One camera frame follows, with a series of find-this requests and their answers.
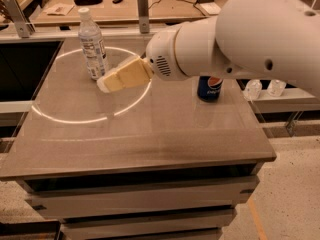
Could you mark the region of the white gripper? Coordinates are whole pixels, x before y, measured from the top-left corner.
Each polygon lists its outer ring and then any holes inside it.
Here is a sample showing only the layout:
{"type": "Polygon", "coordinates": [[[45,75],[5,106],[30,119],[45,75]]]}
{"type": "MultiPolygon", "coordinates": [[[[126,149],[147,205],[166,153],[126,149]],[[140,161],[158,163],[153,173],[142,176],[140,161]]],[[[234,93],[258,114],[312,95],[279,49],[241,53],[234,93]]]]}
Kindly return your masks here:
{"type": "Polygon", "coordinates": [[[180,25],[169,26],[151,38],[146,48],[146,58],[151,66],[139,56],[128,57],[97,80],[99,89],[112,93],[145,85],[154,73],[165,81],[186,80],[175,56],[175,39],[180,28],[180,25]]]}

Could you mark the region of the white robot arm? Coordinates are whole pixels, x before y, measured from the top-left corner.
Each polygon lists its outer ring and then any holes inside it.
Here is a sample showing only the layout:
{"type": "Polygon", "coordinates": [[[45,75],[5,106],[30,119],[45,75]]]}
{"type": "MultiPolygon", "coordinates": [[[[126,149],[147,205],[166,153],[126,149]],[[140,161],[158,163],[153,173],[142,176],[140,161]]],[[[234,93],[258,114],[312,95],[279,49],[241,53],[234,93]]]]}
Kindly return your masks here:
{"type": "Polygon", "coordinates": [[[228,0],[220,13],[153,35],[133,56],[97,80],[111,93],[153,76],[275,79],[320,97],[320,15],[299,0],[228,0]]]}

